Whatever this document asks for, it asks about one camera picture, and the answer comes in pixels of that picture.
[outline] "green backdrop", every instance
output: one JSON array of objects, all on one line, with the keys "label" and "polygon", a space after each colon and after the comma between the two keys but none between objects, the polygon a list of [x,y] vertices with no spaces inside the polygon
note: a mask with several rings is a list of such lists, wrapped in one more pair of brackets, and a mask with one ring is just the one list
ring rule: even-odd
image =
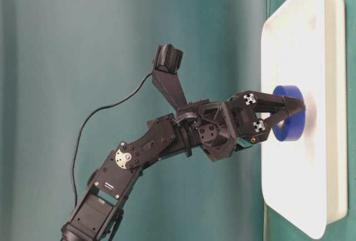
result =
[{"label": "green backdrop", "polygon": [[[70,162],[80,123],[126,96],[159,44],[182,49],[189,101],[260,87],[266,0],[0,0],[0,232],[2,240],[59,240],[73,205]],[[121,140],[172,111],[152,84],[88,123],[79,193]],[[199,149],[148,169],[115,240],[261,240],[255,147],[212,163]]]},{"label": "green backdrop", "polygon": [[[285,0],[268,0],[268,10],[272,14]],[[355,0],[345,0],[346,7],[346,35],[347,35],[347,109],[348,109],[348,171],[349,171],[349,213],[338,222],[327,226],[321,240],[351,241],[356,240],[356,147],[354,133],[356,132],[356,9]],[[266,214],[267,241],[301,241],[312,240],[307,235],[290,224],[272,209]]]}]

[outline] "white tray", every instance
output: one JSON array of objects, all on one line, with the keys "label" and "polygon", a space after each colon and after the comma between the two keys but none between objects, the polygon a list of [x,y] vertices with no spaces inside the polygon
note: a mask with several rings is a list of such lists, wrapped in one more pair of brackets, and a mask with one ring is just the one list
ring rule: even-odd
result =
[{"label": "white tray", "polygon": [[298,141],[262,144],[264,200],[314,239],[348,210],[344,20],[343,0],[286,0],[261,37],[262,92],[297,85],[306,104]]}]

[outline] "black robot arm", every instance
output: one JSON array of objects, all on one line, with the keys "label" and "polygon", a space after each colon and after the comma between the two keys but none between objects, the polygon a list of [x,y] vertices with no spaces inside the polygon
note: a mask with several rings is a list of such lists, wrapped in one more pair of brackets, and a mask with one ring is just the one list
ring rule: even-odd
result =
[{"label": "black robot arm", "polygon": [[[135,182],[157,161],[180,153],[191,156],[196,146],[212,161],[228,158],[233,151],[265,141],[272,126],[305,110],[301,99],[255,91],[236,94],[229,101],[188,104],[177,76],[182,54],[172,45],[163,45],[152,60],[152,82],[176,115],[150,120],[144,136],[131,143],[122,141],[109,153],[62,227],[63,240],[101,240],[110,231],[112,240]],[[261,112],[271,115],[258,118],[256,113]],[[112,200],[99,196],[100,192]]]}]

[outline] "blue tape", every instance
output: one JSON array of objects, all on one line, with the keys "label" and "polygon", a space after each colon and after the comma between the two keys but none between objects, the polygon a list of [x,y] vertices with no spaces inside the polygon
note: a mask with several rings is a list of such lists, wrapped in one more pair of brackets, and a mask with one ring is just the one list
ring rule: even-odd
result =
[{"label": "blue tape", "polygon": [[[277,86],[274,95],[283,95],[303,99],[298,87],[294,85]],[[284,120],[283,124],[272,127],[273,133],[279,141],[297,141],[303,134],[305,126],[305,110]]]}]

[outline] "fabric backdrop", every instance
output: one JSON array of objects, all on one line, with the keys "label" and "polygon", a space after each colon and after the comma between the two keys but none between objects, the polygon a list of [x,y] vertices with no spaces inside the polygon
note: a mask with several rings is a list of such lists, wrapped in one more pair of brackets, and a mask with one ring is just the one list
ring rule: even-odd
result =
[{"label": "fabric backdrop", "polygon": [[[259,90],[265,7],[266,0],[0,0],[1,239],[60,239],[73,206],[77,130],[93,109],[136,87],[157,45],[184,51],[179,76],[189,101]],[[112,148],[172,112],[150,83],[87,124],[79,195]],[[193,153],[145,171],[115,240],[262,240],[259,148],[215,163]]]}]

